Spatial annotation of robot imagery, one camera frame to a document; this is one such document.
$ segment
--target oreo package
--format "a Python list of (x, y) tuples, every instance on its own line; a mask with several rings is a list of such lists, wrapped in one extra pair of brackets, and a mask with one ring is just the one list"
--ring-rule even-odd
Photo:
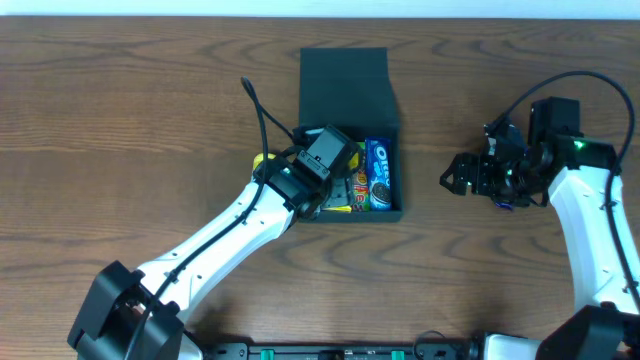
[(390, 140), (380, 137), (365, 139), (369, 203), (372, 211), (391, 210)]

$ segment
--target box lid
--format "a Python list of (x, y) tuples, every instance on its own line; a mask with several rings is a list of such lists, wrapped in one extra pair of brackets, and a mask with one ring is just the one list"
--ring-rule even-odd
[(387, 49), (300, 49), (299, 121), (311, 127), (398, 127)]

